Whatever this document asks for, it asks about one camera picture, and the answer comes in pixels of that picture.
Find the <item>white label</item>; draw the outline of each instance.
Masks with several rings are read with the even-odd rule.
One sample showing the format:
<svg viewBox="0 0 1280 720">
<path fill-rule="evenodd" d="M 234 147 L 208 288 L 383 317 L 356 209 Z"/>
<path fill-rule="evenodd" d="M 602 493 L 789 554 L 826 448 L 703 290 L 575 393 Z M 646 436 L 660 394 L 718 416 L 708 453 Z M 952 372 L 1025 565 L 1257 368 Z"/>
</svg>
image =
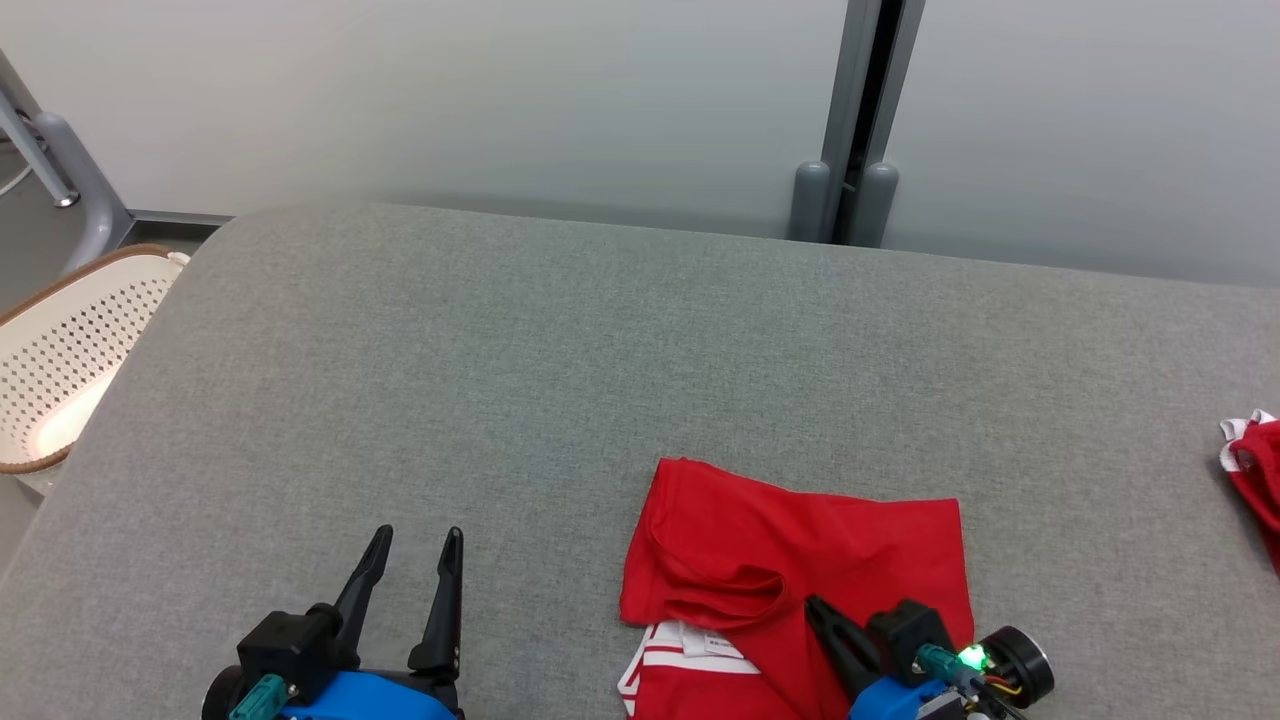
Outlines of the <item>white label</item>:
<svg viewBox="0 0 1280 720">
<path fill-rule="evenodd" d="M 684 648 L 685 657 L 718 655 L 721 657 L 737 657 L 742 660 L 742 653 L 724 635 L 716 630 L 695 628 L 687 623 L 680 624 L 680 644 Z"/>
<path fill-rule="evenodd" d="M 724 657 L 742 657 L 742 653 L 739 652 L 736 647 L 733 647 L 733 643 L 728 642 L 724 638 L 724 635 L 712 630 L 707 630 L 707 633 L 703 635 L 703 647 L 707 650 L 707 652 L 710 652 L 713 655 L 723 655 Z"/>
</svg>

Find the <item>teal connector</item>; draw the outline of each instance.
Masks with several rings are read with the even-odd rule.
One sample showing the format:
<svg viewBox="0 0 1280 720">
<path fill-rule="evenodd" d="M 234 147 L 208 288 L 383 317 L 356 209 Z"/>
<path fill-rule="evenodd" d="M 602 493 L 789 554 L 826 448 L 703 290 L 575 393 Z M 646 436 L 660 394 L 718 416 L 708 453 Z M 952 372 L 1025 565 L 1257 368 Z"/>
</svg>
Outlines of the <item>teal connector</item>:
<svg viewBox="0 0 1280 720">
<path fill-rule="evenodd" d="M 228 720 L 275 720 L 288 701 L 289 691 L 284 687 L 284 678 L 264 675 L 236 710 L 232 710 Z"/>
<path fill-rule="evenodd" d="M 915 653 L 920 670 L 934 680 L 942 680 L 957 688 L 970 688 L 974 679 L 982 682 L 982 674 L 964 664 L 954 652 L 936 644 L 922 644 Z"/>
</svg>

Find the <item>chair leg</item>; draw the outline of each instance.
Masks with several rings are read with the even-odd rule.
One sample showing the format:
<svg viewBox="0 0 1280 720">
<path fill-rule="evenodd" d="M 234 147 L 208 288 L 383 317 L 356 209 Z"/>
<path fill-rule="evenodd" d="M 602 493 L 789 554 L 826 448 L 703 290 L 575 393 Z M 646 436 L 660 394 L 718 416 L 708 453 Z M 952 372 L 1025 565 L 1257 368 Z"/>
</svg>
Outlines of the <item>chair leg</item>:
<svg viewBox="0 0 1280 720">
<path fill-rule="evenodd" d="M 68 190 L 67 183 L 63 178 L 58 177 L 58 170 L 54 169 L 52 163 L 45 154 L 40 150 L 40 143 L 36 138 L 31 136 L 27 131 L 27 126 L 23 123 L 22 117 L 18 115 L 18 110 L 14 109 L 9 99 L 5 97 L 4 92 L 0 92 L 0 129 L 4 131 L 9 140 L 13 141 L 14 147 L 22 154 L 22 158 L 27 160 L 31 169 L 36 172 L 36 177 L 40 182 L 45 183 L 45 188 L 50 195 L 54 196 L 54 205 L 59 208 L 70 208 L 79 199 L 79 195 L 73 190 Z"/>
<path fill-rule="evenodd" d="M 63 273 L 69 273 L 119 247 L 133 228 L 133 215 L 124 209 L 124 202 L 65 119 L 41 113 L 36 117 L 36 127 L 84 201 L 84 233 L 63 268 Z"/>
</svg>

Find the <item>white stripe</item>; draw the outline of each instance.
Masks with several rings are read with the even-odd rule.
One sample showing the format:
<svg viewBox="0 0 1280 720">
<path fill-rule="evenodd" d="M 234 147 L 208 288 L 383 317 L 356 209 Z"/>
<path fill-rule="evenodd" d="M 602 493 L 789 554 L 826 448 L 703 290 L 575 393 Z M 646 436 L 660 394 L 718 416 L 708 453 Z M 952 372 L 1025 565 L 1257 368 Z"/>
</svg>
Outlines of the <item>white stripe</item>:
<svg viewBox="0 0 1280 720">
<path fill-rule="evenodd" d="M 682 667 L 704 673 L 727 673 L 732 675 L 759 675 L 759 669 L 750 660 L 708 655 L 705 657 L 685 657 L 682 652 L 669 650 L 648 650 L 644 653 L 645 667 Z"/>
<path fill-rule="evenodd" d="M 631 664 L 627 665 L 627 671 L 622 674 L 618 679 L 618 692 L 622 694 L 636 694 L 636 689 L 640 687 L 640 674 L 636 669 L 640 667 L 640 660 L 644 659 L 644 646 L 649 638 L 649 633 L 653 630 L 653 625 L 644 629 L 644 638 L 640 641 L 640 647 L 636 648 L 635 656 L 631 657 Z"/>
<path fill-rule="evenodd" d="M 1231 442 L 1233 439 L 1244 437 L 1244 428 L 1249 427 L 1249 421 L 1240 418 L 1231 418 L 1219 423 L 1219 427 L 1222 428 L 1222 437 L 1226 438 L 1226 442 Z"/>
<path fill-rule="evenodd" d="M 645 646 L 660 644 L 667 647 L 681 647 L 680 620 L 663 620 L 662 623 L 658 623 L 652 638 L 649 637 L 649 633 L 645 633 L 644 637 Z"/>
<path fill-rule="evenodd" d="M 1231 443 L 1222 446 L 1222 452 L 1217 454 L 1217 461 L 1222 464 L 1222 469 L 1228 473 L 1239 473 L 1240 464 L 1235 461 L 1235 454 L 1231 452 Z"/>
</svg>

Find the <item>white wall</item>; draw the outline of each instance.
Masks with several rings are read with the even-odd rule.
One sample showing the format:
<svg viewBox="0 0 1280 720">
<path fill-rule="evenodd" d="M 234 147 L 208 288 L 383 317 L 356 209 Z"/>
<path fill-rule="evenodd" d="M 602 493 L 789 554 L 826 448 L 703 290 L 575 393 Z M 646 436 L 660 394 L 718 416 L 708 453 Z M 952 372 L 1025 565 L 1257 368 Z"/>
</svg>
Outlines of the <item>white wall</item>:
<svg viewBox="0 0 1280 720">
<path fill-rule="evenodd" d="M 1280 286 L 1280 4 L 929 0 L 886 247 Z"/>
<path fill-rule="evenodd" d="M 358 193 L 780 234 L 845 0 L 8 3 L 0 47 L 132 209 Z"/>
</svg>

